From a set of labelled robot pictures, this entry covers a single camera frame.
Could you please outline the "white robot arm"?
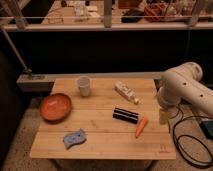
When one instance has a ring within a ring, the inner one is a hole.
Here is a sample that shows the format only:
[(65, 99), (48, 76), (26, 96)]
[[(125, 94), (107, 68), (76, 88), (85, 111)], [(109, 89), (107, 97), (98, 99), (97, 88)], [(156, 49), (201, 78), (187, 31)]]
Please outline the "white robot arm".
[(177, 106), (182, 99), (205, 114), (213, 117), (213, 90), (200, 83), (203, 77), (201, 66), (186, 62), (162, 73), (157, 101), (164, 108)]

